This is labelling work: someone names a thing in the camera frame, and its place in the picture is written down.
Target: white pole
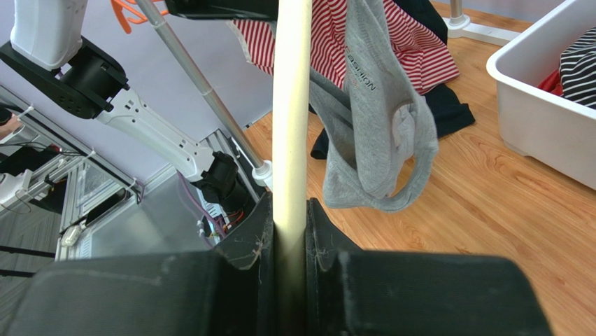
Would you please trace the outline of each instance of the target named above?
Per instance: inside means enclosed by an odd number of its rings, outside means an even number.
[[[273,217],[278,335],[303,335],[306,128],[312,0],[280,0],[273,98]]]

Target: orange hanger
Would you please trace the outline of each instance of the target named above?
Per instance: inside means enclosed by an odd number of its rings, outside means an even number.
[[[138,10],[136,10],[134,7],[131,6],[131,5],[136,5],[135,0],[111,0],[111,2],[112,2],[112,9],[114,10],[114,14],[116,15],[118,22],[120,22],[120,26],[122,26],[122,29],[125,31],[126,34],[132,33],[132,28],[130,27],[130,24],[128,22],[134,23],[136,25],[140,25],[141,23],[147,22],[147,17],[144,16],[141,12],[139,12]],[[125,17],[125,15],[123,13],[124,9],[128,10],[130,13],[135,15],[136,18]],[[162,10],[161,14],[167,15],[168,10]]]

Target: black and white striped cloth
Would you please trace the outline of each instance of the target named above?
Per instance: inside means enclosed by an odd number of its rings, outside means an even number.
[[[561,54],[563,97],[596,109],[596,27]]]

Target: wooden floor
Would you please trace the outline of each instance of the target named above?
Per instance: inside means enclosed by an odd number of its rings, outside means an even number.
[[[443,16],[448,6],[436,4]],[[522,31],[526,22],[467,11],[475,23]],[[596,335],[596,192],[503,146],[497,91],[485,70],[498,47],[450,40],[461,77],[449,84],[477,123],[440,140],[430,181],[409,209],[327,209],[365,249],[482,253],[515,260],[530,278],[556,335]],[[308,148],[322,129],[308,121]],[[271,114],[247,130],[271,158]],[[400,180],[407,179],[411,164]],[[325,162],[309,157],[308,196],[322,199]]]

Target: white wall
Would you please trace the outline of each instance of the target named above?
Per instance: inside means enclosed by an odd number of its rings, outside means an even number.
[[[271,110],[271,76],[245,61],[235,35],[224,22],[191,21],[171,15],[167,20],[240,125]],[[1,0],[0,43],[9,40],[13,23],[13,0]],[[121,63],[130,85],[153,110],[196,140],[222,128],[153,28],[145,23],[133,24],[132,29],[130,35],[123,32],[110,1],[89,1],[83,35]],[[61,110],[3,62],[0,83],[34,103],[39,111],[130,176],[146,181],[165,167],[161,157],[127,135]]]
[[[449,4],[450,0],[435,0]],[[564,0],[463,0],[464,8],[536,22]]]

